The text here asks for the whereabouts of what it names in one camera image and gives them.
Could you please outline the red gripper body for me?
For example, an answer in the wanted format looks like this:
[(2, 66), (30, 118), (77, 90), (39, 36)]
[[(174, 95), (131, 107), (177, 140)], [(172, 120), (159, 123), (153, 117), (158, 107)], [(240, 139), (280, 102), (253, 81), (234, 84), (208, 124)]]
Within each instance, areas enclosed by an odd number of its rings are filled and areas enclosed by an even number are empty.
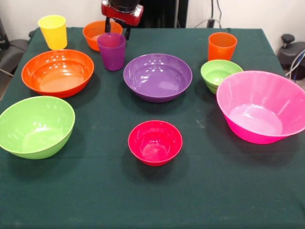
[(102, 0), (102, 14), (130, 26), (140, 23), (144, 7), (139, 0)]

